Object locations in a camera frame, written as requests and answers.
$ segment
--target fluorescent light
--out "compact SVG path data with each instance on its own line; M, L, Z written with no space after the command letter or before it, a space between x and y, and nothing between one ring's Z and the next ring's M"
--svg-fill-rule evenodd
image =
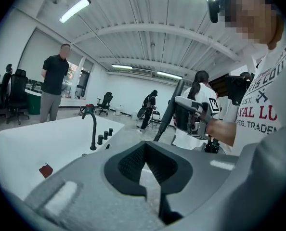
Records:
M182 77L180 77L178 75L172 75L172 74L168 74L168 73L161 72L161 71L158 71L157 74L163 75L163 76L166 76L166 77L175 78L175 79L182 79Z
M130 67L130 66L123 66L123 65L112 65L112 67L116 67L116 68L125 68L125 69L132 69L132 67Z
M75 4L72 8L70 8L60 19L60 22L64 23L67 21L71 16L78 13L81 9L84 9L86 6L90 5L90 0L81 0L77 4Z

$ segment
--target air conditioner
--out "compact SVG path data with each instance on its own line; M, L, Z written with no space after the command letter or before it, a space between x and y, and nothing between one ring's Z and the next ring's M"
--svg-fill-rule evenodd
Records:
M147 76L147 77L153 76L153 71L140 68L133 68L132 70L128 71L128 73L131 73L133 75Z

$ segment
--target person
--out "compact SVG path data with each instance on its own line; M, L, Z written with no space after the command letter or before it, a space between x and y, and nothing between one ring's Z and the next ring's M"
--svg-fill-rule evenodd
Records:
M250 82L252 81L252 76L248 72L243 72L239 76L245 78L247 81L250 81ZM228 109L227 109L225 116L223 117L223 120L227 122L235 122L237 118L238 108L239 106L233 105L232 100L229 99Z
M192 87L188 88L182 97L195 100L199 103L209 103L209 98L216 100L216 93L212 88L208 87L209 75L206 71L198 71L195 75L195 80ZM201 147L203 143L207 143L206 140L199 140L189 136L186 132L176 129L175 140L173 145L184 149L194 149L195 147Z
M62 99L62 83L67 75L69 64L67 57L70 55L70 45L63 44L60 53L50 56L44 61L41 75L44 77L40 101L40 122L46 122L48 114L50 121L55 121L58 108Z
M144 119L141 125L139 132L145 131L148 126L149 118L152 115L153 110L157 109L156 107L156 96L158 96L157 90L153 90L151 94L149 94L143 102L143 107L146 107Z
M207 133L240 155L286 126L286 19L272 0L218 0L227 26L268 47L236 114L236 122L211 119Z
M217 100L217 104L218 107L220 109L220 112L215 114L213 117L216 119L222 119L222 113L223 113L223 100L219 98L219 94L216 92L216 100Z

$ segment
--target white label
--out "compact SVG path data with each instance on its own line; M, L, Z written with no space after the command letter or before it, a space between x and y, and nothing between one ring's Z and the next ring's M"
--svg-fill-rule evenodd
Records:
M220 161L216 161L216 160L212 160L210 162L210 165L212 165L214 167L223 168L223 169L226 169L226 170L232 170L234 168L234 166L235 166L234 164L220 162Z
M209 98L209 105L211 107L212 113L217 114L220 113L220 109L217 103L217 100L214 98Z

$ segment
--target office chair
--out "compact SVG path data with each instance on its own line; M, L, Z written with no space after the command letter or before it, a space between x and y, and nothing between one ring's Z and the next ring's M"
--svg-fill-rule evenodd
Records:
M2 83L0 84L0 111L4 110L4 113L1 114L0 116L5 116L6 115L6 108L7 108L7 101L8 101L8 95L7 95L7 87L9 80L12 76L12 65L8 64L6 66L6 73L3 76Z
M29 116L25 115L23 112L20 112L20 109L27 107L27 98L26 98L26 84L28 82L28 78L26 77L25 70L17 69L15 74L12 75L12 85L11 92L9 95L9 109L12 110L13 114L7 118L6 123L9 123L9 120L13 117L17 117L18 124L21 125L19 116L25 116L29 120Z
M154 110L152 112L152 119L149 123L152 123L153 124L153 129L154 129L154 123L156 123L156 128L157 128L157 124L159 124L161 122L161 117L160 117L160 113L156 110Z
M99 114L101 113L106 113L106 115L108 115L108 112L107 111L104 111L104 110L107 110L109 109L110 107L110 102L112 100L113 96L112 96L112 93L111 92L107 92L105 95L104 95L104 100L102 103L100 103L100 99L98 98L98 107L101 108L101 110L96 110L95 111L95 114L96 112L99 112Z

